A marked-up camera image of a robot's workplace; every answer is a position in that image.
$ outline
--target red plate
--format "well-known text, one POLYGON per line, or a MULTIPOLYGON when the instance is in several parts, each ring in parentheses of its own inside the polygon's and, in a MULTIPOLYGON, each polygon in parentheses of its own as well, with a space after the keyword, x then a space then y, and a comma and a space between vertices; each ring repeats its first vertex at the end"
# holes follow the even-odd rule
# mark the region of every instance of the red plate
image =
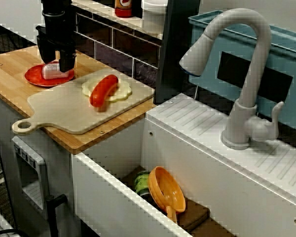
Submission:
POLYGON ((44 87, 53 87, 63 83, 70 81, 74 78, 74 71, 71 69, 69 71, 69 76, 67 78, 55 78, 55 79, 48 79, 45 80, 41 74, 41 70, 45 64, 37 65, 28 69, 25 73, 25 79, 34 85, 44 86, 44 87))

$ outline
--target faucet handle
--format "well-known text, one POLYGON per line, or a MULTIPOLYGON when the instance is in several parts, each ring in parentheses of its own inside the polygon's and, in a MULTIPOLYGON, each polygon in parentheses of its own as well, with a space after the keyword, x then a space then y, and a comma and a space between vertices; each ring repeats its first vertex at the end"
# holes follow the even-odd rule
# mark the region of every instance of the faucet handle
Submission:
POLYGON ((278 116, 284 106, 281 101, 272 109, 272 122, 252 116, 245 122, 247 134, 257 142, 275 140, 278 137, 278 116))
POLYGON ((272 109, 272 122, 269 122, 266 124, 268 130, 269 130, 269 140, 275 140, 278 137, 278 116, 280 112, 282 111, 282 108, 284 106, 284 102, 281 101, 277 103, 274 108, 272 109))

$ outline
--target hole in cutting board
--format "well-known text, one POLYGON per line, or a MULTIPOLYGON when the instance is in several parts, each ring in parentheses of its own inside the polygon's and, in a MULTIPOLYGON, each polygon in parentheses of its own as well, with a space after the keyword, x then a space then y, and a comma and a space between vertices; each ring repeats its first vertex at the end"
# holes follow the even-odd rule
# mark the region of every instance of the hole in cutting board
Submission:
POLYGON ((30 126, 31 126, 31 123, 29 122, 21 122, 18 124, 18 127, 22 129, 29 128, 30 126))

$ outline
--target white shelf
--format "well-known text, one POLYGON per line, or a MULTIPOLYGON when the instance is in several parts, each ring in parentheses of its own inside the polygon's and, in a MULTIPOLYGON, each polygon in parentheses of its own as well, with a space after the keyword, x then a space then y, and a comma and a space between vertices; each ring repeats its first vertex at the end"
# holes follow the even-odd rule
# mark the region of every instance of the white shelf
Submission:
POLYGON ((146 35, 155 37, 157 39, 162 40, 163 34, 154 34, 150 32, 146 32, 143 28, 143 20, 138 17, 130 17, 130 18, 121 18, 115 15, 114 8, 109 6, 105 6, 101 3, 92 1, 92 0, 73 0, 73 5, 79 7, 83 10, 92 12, 96 15, 102 16, 106 19, 119 23, 123 26, 127 26, 133 30, 139 31, 146 35))
POLYGON ((279 140, 228 148, 221 142, 227 115, 183 94, 170 101, 146 118, 296 205, 296 148, 279 140))

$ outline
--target wire rack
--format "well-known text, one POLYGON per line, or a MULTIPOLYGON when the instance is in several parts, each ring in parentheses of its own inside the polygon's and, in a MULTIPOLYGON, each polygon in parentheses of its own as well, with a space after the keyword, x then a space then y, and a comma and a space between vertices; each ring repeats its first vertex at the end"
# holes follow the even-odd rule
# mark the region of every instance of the wire rack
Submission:
POLYGON ((13 33, 12 31, 0 26, 0 54, 33 46, 34 44, 27 39, 13 33))

